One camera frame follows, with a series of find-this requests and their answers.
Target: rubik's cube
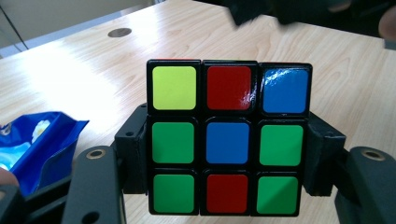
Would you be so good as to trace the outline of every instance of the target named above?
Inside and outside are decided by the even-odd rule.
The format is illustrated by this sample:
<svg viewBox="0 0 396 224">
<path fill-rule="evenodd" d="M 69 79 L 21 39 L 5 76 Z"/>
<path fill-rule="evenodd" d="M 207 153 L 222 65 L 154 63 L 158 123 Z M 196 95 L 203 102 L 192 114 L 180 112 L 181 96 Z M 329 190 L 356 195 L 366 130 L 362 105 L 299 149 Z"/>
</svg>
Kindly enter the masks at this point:
<svg viewBox="0 0 396 224">
<path fill-rule="evenodd" d="M 312 66 L 147 63 L 149 211 L 298 216 Z"/>
</svg>

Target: colored tile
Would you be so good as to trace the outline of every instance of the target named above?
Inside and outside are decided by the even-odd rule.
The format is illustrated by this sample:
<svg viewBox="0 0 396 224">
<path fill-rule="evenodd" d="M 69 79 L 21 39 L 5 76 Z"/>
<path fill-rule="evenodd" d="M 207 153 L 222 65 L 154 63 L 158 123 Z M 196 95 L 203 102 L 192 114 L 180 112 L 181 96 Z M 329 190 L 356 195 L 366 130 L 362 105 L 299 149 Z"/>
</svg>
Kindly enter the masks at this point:
<svg viewBox="0 0 396 224">
<path fill-rule="evenodd" d="M 249 126 L 244 122 L 210 122 L 206 127 L 206 161 L 244 164 L 248 161 Z"/>
<path fill-rule="evenodd" d="M 247 66 L 211 66 L 207 70 L 207 107 L 247 110 L 251 104 L 251 71 Z"/>
<path fill-rule="evenodd" d="M 297 210 L 298 180 L 293 176 L 259 179 L 256 209 L 262 215 L 291 215 Z"/>
<path fill-rule="evenodd" d="M 303 113 L 307 109 L 309 74 L 304 69 L 274 68 L 264 72 L 262 109 L 265 113 Z"/>
<path fill-rule="evenodd" d="M 158 213 L 191 213 L 194 210 L 194 177 L 155 175 L 154 210 Z"/>
<path fill-rule="evenodd" d="M 304 129 L 300 125 L 264 125 L 260 139 L 262 165 L 300 164 Z"/>
<path fill-rule="evenodd" d="M 192 110 L 196 106 L 196 70 L 191 66 L 157 66 L 152 71 L 153 106 L 157 110 Z"/>
<path fill-rule="evenodd" d="M 189 122 L 154 123 L 152 159 L 158 163 L 191 163 L 194 160 L 194 126 Z"/>
<path fill-rule="evenodd" d="M 209 213 L 243 214 L 248 209 L 246 175 L 209 175 L 206 209 Z"/>
</svg>

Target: blue square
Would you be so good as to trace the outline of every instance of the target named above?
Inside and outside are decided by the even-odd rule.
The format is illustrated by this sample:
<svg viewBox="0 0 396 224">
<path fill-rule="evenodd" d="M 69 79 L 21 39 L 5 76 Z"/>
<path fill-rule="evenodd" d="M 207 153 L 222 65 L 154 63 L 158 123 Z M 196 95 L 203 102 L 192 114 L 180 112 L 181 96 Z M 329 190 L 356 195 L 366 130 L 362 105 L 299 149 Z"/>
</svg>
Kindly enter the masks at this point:
<svg viewBox="0 0 396 224">
<path fill-rule="evenodd" d="M 304 113 L 307 109 L 308 72 L 301 68 L 265 71 L 262 109 L 266 113 Z"/>
<path fill-rule="evenodd" d="M 206 161 L 244 164 L 248 161 L 249 126 L 244 122 L 210 122 L 206 127 Z"/>
</svg>

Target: blue plastic bag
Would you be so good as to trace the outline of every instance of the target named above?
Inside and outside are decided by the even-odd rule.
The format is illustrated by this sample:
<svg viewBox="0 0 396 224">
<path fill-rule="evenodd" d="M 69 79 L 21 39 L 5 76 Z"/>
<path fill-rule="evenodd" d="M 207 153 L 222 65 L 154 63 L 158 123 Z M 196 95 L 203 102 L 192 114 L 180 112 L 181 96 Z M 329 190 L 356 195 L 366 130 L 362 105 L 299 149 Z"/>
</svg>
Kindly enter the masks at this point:
<svg viewBox="0 0 396 224">
<path fill-rule="evenodd" d="M 0 166 L 29 195 L 71 173 L 78 136 L 88 121 L 62 112 L 21 116 L 0 129 Z"/>
</svg>

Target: wood grain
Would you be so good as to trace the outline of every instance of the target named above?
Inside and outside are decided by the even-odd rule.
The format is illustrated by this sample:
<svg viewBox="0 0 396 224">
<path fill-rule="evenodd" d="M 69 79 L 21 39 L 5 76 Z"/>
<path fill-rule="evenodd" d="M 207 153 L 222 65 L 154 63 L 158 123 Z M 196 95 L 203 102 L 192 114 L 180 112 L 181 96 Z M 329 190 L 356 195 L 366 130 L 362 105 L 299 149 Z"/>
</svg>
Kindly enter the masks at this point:
<svg viewBox="0 0 396 224">
<path fill-rule="evenodd" d="M 117 28 L 132 33 L 107 36 Z M 90 120 L 77 154 L 109 145 L 146 102 L 151 58 L 311 63 L 311 111 L 346 134 L 347 149 L 375 147 L 396 157 L 396 51 L 383 49 L 381 39 L 300 23 L 281 28 L 264 16 L 237 29 L 225 8 L 187 0 L 169 0 L 0 60 L 0 123 L 60 110 Z M 146 196 L 126 195 L 125 201 L 130 223 L 338 222 L 333 197 L 304 192 L 298 217 L 152 216 Z"/>
</svg>

